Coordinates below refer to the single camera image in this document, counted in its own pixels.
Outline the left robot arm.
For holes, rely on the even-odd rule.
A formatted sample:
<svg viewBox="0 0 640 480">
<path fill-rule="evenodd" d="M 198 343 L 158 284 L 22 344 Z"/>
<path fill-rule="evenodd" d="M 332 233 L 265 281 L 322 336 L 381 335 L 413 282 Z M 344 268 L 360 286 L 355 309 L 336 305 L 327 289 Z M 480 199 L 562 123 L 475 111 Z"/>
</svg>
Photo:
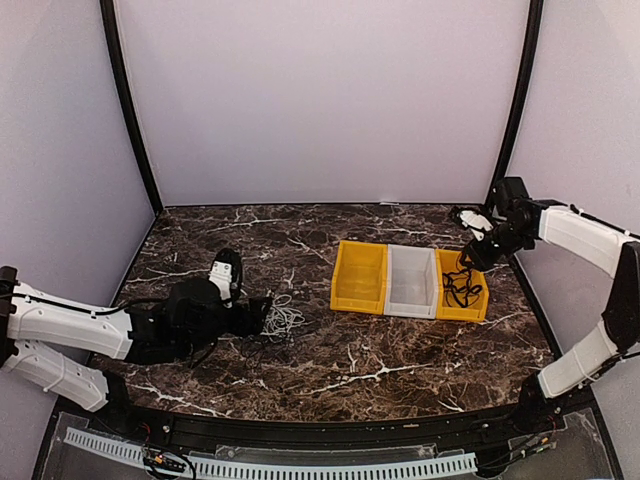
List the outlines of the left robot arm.
<svg viewBox="0 0 640 480">
<path fill-rule="evenodd" d="M 239 300 L 241 276 L 217 262 L 208 278 L 174 285 L 164 299 L 143 298 L 106 308 L 48 295 L 1 269 L 1 369 L 16 373 L 44 392 L 62 396 L 103 421 L 120 436 L 141 427 L 140 412 L 128 404 L 125 381 L 83 366 L 59 352 L 77 348 L 135 365 L 178 360 L 199 364 L 218 339 L 262 332 L 273 300 Z"/>
</svg>

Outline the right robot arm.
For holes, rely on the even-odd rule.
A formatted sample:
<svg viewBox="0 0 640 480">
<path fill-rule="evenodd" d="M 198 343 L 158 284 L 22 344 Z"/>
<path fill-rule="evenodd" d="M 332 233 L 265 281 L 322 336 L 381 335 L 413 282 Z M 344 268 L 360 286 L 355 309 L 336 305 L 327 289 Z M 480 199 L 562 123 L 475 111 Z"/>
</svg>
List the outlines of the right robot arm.
<svg viewBox="0 0 640 480">
<path fill-rule="evenodd" d="M 639 237 L 552 199 L 534 199 L 520 177 L 498 180 L 485 210 L 455 208 L 472 233 L 461 263 L 487 272 L 522 252 L 532 267 L 562 354 L 522 384 L 510 424 L 534 432 L 575 392 L 639 351 Z"/>
</svg>

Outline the white translucent bin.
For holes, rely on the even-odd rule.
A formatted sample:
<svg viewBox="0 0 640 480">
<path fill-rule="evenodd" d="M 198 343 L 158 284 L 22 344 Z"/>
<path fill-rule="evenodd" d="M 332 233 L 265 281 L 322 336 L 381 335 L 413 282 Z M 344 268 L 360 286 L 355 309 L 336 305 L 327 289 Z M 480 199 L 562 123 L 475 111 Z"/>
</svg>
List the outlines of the white translucent bin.
<svg viewBox="0 0 640 480">
<path fill-rule="evenodd" d="M 387 247 L 384 314 L 433 320 L 439 295 L 435 250 L 394 244 Z"/>
</svg>

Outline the yellow bin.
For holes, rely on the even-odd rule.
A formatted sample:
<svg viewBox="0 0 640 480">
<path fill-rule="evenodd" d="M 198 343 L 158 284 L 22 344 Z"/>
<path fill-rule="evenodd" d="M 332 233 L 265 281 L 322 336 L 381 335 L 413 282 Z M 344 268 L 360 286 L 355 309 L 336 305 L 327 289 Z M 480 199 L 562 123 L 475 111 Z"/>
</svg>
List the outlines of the yellow bin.
<svg viewBox="0 0 640 480">
<path fill-rule="evenodd" d="M 385 244 L 342 240 L 331 282 L 330 308 L 382 315 L 388 277 Z"/>
<path fill-rule="evenodd" d="M 482 323 L 489 303 L 489 288 L 482 272 L 470 269 L 459 273 L 456 260 L 461 251 L 435 250 L 438 320 Z"/>
</svg>

